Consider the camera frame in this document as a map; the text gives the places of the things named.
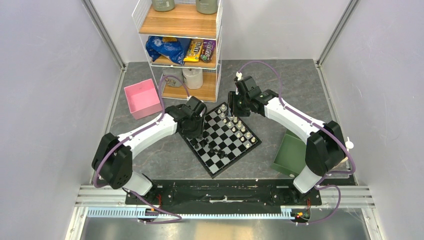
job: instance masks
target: wooden shelf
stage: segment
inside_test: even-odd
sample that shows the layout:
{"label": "wooden shelf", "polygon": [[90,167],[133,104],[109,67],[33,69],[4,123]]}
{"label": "wooden shelf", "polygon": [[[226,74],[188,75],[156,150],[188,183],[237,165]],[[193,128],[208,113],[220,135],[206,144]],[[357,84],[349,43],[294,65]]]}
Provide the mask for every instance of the wooden shelf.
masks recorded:
{"label": "wooden shelf", "polygon": [[[210,62],[203,62],[202,60],[199,61],[186,61],[184,62],[184,67],[189,68],[205,68],[205,69],[215,69],[217,66],[217,48],[213,50],[212,59]],[[166,66],[181,66],[180,64],[176,64],[175,62],[172,62],[165,56],[160,56],[156,61],[152,61],[151,64],[160,64],[160,65],[166,65]]]}
{"label": "wooden shelf", "polygon": [[140,34],[178,36],[187,38],[217,38],[217,14],[202,14],[195,4],[176,4],[171,11],[150,9],[144,19]]}
{"label": "wooden shelf", "polygon": [[[191,96],[196,98],[216,102],[215,90],[217,89],[217,74],[215,72],[203,72],[203,85],[199,89],[188,89],[188,92]],[[187,93],[183,86],[172,87],[165,86],[163,90],[162,97],[165,98],[174,98],[174,99],[186,99]]]}

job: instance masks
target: blue snack bag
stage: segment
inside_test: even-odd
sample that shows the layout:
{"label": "blue snack bag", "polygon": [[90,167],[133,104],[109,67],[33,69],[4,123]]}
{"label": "blue snack bag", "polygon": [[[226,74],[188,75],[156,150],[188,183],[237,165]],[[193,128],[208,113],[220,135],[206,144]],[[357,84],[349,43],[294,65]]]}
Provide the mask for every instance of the blue snack bag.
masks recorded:
{"label": "blue snack bag", "polygon": [[146,50],[153,61],[163,55],[173,63],[183,65],[189,45],[189,38],[149,36],[146,42]]}

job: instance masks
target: white wall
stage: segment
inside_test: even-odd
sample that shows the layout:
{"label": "white wall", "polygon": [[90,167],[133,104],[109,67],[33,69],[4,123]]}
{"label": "white wall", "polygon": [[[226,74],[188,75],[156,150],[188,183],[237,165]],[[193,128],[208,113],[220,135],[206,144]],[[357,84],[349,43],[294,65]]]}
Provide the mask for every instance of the white wall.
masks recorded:
{"label": "white wall", "polygon": [[424,1],[360,1],[323,65],[388,239],[422,239]]}
{"label": "white wall", "polygon": [[144,45],[134,25],[133,14],[138,0],[91,0],[107,32],[125,63],[147,61]]}
{"label": "white wall", "polygon": [[80,0],[0,3],[0,239],[61,240],[120,70]]}
{"label": "white wall", "polygon": [[[131,18],[138,0],[92,1],[123,60],[146,61]],[[223,0],[222,59],[317,59],[348,3]]]}

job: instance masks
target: chessboard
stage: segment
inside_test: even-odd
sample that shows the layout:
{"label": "chessboard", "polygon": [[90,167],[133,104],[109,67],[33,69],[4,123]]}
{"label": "chessboard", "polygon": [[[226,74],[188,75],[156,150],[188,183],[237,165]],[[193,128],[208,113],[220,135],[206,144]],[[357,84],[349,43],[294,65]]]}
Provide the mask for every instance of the chessboard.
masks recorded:
{"label": "chessboard", "polygon": [[201,139],[184,139],[212,178],[261,144],[243,121],[227,115],[228,106],[224,102],[204,117]]}

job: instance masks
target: shelf bottom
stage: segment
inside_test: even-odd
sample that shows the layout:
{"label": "shelf bottom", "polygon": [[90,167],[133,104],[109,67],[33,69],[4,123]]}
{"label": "shelf bottom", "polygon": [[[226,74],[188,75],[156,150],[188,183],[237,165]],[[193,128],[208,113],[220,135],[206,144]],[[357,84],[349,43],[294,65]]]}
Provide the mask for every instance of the shelf bottom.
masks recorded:
{"label": "shelf bottom", "polygon": [[[216,102],[217,74],[215,72],[203,72],[203,85],[199,89],[188,89],[190,96],[195,96],[199,100]],[[165,86],[162,97],[173,99],[186,99],[187,93],[183,86]]]}

